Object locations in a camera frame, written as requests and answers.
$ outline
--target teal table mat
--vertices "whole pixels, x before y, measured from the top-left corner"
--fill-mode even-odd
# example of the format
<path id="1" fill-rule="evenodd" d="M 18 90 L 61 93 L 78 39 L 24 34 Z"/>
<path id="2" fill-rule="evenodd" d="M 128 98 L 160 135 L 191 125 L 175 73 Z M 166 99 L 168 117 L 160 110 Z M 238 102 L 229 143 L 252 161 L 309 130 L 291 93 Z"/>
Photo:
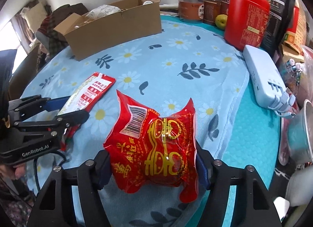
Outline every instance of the teal table mat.
<path id="1" fill-rule="evenodd" d="M 179 18 L 161 16 L 162 20 L 180 21 Z M 212 32 L 223 36 L 223 31 L 218 28 L 196 24 Z M 267 188 L 275 169 L 275 163 L 279 148 L 281 120 L 273 111 L 261 108 L 255 99 L 251 81 L 242 97 L 228 147 L 222 160 L 229 166 L 244 168 L 251 164 L 256 167 Z M 187 223 L 186 227 L 197 226 L 209 191 L 202 199 L 199 209 Z M 229 227 L 233 215 L 236 187 L 232 186 L 229 193 L 228 205 L 223 227 Z"/>

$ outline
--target clear plastic jar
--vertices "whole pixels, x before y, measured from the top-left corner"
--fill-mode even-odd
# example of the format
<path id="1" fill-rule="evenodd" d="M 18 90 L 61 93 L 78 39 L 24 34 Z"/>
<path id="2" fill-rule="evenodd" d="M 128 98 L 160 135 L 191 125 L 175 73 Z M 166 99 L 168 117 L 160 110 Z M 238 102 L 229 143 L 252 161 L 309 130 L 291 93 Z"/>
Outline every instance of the clear plastic jar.
<path id="1" fill-rule="evenodd" d="M 215 25 L 215 19 L 220 14 L 221 0 L 204 0 L 203 22 Z"/>
<path id="2" fill-rule="evenodd" d="M 180 20 L 189 23 L 201 23 L 204 13 L 203 0 L 178 0 Z"/>

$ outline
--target red container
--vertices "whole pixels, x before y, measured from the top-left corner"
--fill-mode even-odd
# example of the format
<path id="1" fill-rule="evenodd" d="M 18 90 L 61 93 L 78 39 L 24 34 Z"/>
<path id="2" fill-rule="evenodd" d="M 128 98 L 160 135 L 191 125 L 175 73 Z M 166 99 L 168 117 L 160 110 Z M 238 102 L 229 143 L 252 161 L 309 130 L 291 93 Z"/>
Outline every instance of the red container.
<path id="1" fill-rule="evenodd" d="M 243 51 L 245 45 L 259 47 L 267 26 L 270 4 L 267 0 L 230 0 L 225 40 Z"/>

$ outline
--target metal bowl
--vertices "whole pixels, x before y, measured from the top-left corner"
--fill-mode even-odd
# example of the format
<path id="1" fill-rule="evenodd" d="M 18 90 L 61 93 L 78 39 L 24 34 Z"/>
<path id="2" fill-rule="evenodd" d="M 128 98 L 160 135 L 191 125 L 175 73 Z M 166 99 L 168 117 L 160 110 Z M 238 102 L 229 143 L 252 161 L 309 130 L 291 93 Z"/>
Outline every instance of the metal bowl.
<path id="1" fill-rule="evenodd" d="M 309 100 L 305 100 L 303 108 L 290 121 L 288 127 L 290 157 L 296 164 L 313 162 L 313 139 L 310 140 L 309 136 L 310 128 L 313 128 L 312 120 L 313 106 Z"/>

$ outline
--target screw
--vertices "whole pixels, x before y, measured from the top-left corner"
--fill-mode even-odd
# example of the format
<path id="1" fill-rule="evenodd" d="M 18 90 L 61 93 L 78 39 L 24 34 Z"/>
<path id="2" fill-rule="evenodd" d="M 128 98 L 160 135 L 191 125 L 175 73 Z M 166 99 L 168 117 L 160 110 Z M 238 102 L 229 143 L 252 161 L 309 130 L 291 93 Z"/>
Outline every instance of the screw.
<path id="1" fill-rule="evenodd" d="M 92 166 L 94 164 L 93 160 L 87 160 L 85 163 L 87 166 Z"/>
<path id="2" fill-rule="evenodd" d="M 253 172 L 255 169 L 252 165 L 247 165 L 247 170 Z"/>
<path id="3" fill-rule="evenodd" d="M 221 160 L 214 160 L 214 164 L 216 165 L 216 166 L 221 166 L 222 164 L 223 164 L 223 162 L 221 161 Z"/>
<path id="4" fill-rule="evenodd" d="M 53 171 L 54 171 L 54 172 L 59 172 L 61 169 L 62 169 L 61 166 L 55 166 L 55 167 L 53 168 Z"/>

